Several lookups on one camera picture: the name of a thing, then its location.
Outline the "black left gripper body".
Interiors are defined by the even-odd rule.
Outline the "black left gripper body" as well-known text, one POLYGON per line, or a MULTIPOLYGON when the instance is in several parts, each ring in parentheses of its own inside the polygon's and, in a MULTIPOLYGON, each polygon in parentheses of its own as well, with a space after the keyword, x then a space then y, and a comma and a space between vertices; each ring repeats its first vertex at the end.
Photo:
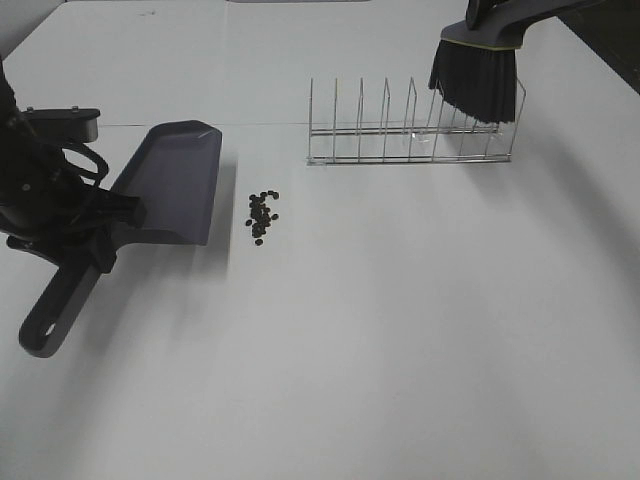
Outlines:
POLYGON ((61 264, 74 255, 93 259, 92 201, 109 172, 84 143, 49 139, 1 141, 1 231, 10 243, 61 264))

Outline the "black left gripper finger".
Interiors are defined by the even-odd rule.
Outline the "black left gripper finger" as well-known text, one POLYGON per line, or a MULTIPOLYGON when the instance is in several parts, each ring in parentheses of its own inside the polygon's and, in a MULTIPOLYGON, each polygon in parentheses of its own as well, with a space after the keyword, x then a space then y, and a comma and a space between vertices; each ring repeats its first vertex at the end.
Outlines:
POLYGON ((107 226, 101 226, 92 232, 86 248, 93 259, 93 263, 102 274, 108 274, 112 271, 117 259, 117 253, 111 237, 111 231, 107 226))
POLYGON ((146 209, 143 200, 137 196, 127 196, 100 189, 92 201, 92 218, 94 220, 141 225, 145 217, 146 209))

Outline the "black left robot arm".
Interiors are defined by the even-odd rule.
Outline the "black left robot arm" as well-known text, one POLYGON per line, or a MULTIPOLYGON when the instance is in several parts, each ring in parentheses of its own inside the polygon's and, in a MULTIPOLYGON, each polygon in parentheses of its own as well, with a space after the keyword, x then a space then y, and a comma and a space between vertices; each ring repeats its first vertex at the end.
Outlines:
POLYGON ((102 188, 109 172, 89 148, 96 109, 19 109, 8 80, 1 81, 1 230, 10 247, 58 266, 87 260, 101 273, 113 269, 117 223, 138 227, 137 197, 102 188))

